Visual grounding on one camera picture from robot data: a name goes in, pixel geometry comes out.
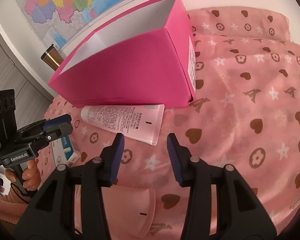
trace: colorful map region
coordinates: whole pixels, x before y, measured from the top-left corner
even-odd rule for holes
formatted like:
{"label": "colorful map region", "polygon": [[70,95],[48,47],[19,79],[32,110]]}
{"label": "colorful map region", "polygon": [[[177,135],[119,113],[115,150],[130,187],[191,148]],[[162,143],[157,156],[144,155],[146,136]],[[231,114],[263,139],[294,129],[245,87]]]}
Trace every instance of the colorful map region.
{"label": "colorful map region", "polygon": [[83,27],[122,0],[16,1],[42,42],[62,49]]}

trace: gold tumbler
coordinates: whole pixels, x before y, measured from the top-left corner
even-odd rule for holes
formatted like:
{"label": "gold tumbler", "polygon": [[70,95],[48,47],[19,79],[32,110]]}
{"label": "gold tumbler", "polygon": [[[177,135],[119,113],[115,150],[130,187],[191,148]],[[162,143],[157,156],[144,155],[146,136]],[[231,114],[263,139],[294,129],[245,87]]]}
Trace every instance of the gold tumbler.
{"label": "gold tumbler", "polygon": [[54,71],[56,71],[63,62],[63,58],[57,52],[53,44],[45,51],[45,53],[41,56],[41,59],[45,63],[47,63]]}

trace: silver screw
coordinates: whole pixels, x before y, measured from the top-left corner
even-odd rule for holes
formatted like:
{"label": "silver screw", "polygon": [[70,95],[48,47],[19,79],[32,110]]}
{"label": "silver screw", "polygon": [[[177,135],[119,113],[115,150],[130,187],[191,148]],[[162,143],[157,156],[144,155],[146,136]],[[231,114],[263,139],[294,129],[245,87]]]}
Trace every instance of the silver screw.
{"label": "silver screw", "polygon": [[65,164],[60,164],[60,165],[57,166],[57,170],[58,171],[64,171],[66,169],[66,167],[67,166]]}
{"label": "silver screw", "polygon": [[230,164],[227,164],[226,165],[226,170],[227,171],[234,171],[234,166],[230,165]]}
{"label": "silver screw", "polygon": [[100,157],[94,157],[94,158],[92,159],[92,162],[95,163],[95,164],[101,163],[101,162],[102,162],[102,159],[101,159]]}
{"label": "silver screw", "polygon": [[193,163],[197,163],[197,162],[199,162],[199,157],[198,156],[191,156],[190,157],[190,160],[191,160],[191,162],[193,162]]}

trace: pink box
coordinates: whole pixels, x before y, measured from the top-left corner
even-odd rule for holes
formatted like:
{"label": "pink box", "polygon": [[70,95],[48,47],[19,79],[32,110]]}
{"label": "pink box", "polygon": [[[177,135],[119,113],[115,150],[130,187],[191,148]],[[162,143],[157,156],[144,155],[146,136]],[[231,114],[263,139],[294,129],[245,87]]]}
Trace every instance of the pink box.
{"label": "pink box", "polygon": [[76,107],[186,107],[195,94],[195,52],[182,0],[150,0],[91,32],[48,84]]}

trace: door frame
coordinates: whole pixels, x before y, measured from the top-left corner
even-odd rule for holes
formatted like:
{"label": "door frame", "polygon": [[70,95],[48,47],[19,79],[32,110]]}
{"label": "door frame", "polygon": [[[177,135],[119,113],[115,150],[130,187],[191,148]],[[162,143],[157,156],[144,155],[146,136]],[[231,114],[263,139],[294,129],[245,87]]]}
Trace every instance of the door frame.
{"label": "door frame", "polygon": [[11,60],[13,65],[15,65],[15,67],[19,70],[19,72],[26,78],[26,80],[29,81],[29,83],[33,85],[35,89],[37,89],[40,92],[40,94],[42,94],[49,102],[52,102],[54,97],[47,90],[45,90],[45,88],[42,85],[40,85],[40,83],[21,64],[21,62],[18,60],[16,55],[14,55],[14,53],[11,51],[11,49],[9,48],[9,46],[1,36],[1,33],[0,33],[0,46],[5,52],[5,54],[7,55],[7,57]]}

